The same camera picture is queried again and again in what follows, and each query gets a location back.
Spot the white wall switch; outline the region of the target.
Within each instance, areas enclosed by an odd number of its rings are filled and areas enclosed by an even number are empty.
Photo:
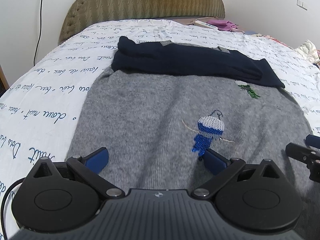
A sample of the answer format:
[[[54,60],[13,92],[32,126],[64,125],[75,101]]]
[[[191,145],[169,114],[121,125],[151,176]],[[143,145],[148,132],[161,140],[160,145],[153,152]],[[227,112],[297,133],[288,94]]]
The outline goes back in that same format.
[[[301,0],[297,0],[297,3],[296,5],[304,10],[307,10],[307,6],[306,6],[306,3],[304,3],[303,1]]]

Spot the grey navy knit sweater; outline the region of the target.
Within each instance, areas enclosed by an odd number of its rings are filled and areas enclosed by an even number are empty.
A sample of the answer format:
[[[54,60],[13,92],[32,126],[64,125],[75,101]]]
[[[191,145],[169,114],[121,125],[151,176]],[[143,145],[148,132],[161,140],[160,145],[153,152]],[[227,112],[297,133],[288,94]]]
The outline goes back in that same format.
[[[198,159],[202,125],[224,124],[209,147],[248,163],[272,159],[300,194],[298,233],[319,238],[319,183],[285,154],[311,128],[266,60],[226,48],[171,41],[135,43],[122,36],[110,68],[91,86],[67,157],[108,149],[103,178],[124,191],[189,189],[211,175]]]

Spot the cream quilted garment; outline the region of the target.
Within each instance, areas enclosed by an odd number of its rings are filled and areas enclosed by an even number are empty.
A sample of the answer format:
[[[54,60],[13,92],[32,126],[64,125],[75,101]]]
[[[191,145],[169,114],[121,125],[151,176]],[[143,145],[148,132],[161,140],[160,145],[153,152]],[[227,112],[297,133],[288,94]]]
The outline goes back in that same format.
[[[318,50],[310,40],[303,42],[299,47],[294,49],[294,51],[311,64],[319,64]]]

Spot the white script print bedspread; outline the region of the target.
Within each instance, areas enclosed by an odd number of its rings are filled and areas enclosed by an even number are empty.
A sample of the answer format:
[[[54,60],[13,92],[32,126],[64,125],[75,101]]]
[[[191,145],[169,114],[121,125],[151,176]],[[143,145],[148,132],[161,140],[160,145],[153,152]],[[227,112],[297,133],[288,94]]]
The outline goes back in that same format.
[[[171,41],[237,50],[268,61],[319,134],[319,70],[294,50],[264,37],[229,33],[171,20],[94,24],[56,47],[1,97],[1,193],[25,177],[40,157],[63,161],[86,96],[111,67],[120,37],[136,43]]]

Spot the purple cloth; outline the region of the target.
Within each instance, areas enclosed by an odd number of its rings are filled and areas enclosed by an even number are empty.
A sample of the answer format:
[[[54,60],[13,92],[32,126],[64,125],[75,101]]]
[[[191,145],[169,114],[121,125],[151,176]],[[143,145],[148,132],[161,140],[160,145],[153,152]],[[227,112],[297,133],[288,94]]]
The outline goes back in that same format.
[[[218,30],[220,31],[236,31],[238,30],[238,26],[230,21],[226,20],[217,20],[217,19],[211,19],[207,21],[208,24],[211,24],[213,26],[216,26]]]

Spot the olive padded headboard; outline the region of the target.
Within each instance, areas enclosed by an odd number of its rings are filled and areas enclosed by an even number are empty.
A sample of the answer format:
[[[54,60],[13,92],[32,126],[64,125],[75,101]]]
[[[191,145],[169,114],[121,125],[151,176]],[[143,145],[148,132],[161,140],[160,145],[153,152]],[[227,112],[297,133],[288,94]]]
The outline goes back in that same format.
[[[225,6],[222,0],[75,0],[62,24],[58,43],[95,23],[184,16],[225,18]]]

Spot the wooden furniture edge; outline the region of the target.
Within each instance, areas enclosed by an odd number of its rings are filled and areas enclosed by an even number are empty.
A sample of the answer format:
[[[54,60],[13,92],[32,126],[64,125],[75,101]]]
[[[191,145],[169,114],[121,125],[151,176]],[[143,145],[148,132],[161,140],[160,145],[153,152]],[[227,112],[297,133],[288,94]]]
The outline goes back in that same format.
[[[3,69],[0,66],[0,96],[2,96],[9,89],[9,87],[10,86],[4,75]]]

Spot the red patterned cloth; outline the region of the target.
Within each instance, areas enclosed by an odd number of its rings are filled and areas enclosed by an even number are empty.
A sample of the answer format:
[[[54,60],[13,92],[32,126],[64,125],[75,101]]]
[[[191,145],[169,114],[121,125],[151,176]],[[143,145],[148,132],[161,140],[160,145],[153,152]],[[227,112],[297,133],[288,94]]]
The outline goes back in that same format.
[[[274,38],[274,37],[272,37],[270,35],[264,35],[264,34],[256,33],[255,31],[245,31],[244,34],[245,35],[249,35],[249,36],[254,36],[254,37],[264,37],[264,38],[267,38],[267,39],[272,40],[274,42],[277,42],[279,44],[282,44],[282,45],[284,45],[284,46],[286,46],[286,47],[288,47],[290,49],[293,49],[291,46],[285,44],[284,42],[282,42],[282,41],[280,41],[280,40],[278,40],[278,39],[276,39],[276,38]]]

